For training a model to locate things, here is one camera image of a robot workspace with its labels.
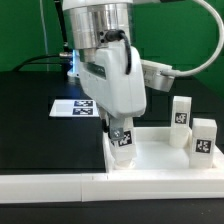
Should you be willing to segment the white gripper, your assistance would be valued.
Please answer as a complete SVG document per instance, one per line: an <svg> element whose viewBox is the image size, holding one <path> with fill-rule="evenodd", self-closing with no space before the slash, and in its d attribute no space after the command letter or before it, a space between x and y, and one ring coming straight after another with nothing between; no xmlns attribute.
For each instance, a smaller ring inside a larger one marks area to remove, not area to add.
<svg viewBox="0 0 224 224"><path fill-rule="evenodd" d="M124 137L125 117L141 116L146 109L143 71L138 51L132 47L132 67L126 71L126 50L123 44L111 44L96 51L94 63L79 63L82 88L87 96L105 110L100 112L102 130L112 141Z"/></svg>

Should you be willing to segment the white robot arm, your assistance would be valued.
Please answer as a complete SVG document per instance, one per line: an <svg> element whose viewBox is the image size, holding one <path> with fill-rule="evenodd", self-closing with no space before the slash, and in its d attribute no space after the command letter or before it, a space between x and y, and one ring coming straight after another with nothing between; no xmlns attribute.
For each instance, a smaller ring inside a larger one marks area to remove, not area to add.
<svg viewBox="0 0 224 224"><path fill-rule="evenodd" d="M131 45L131 7L179 0L63 0L68 45L80 55L78 71L86 95L98 105L104 130L113 141L124 137L125 120L145 112L145 88L168 91L175 78L207 68L224 47L224 22L205 0L193 0L216 20L219 40L212 56L199 67L179 71L142 60Z"/></svg>

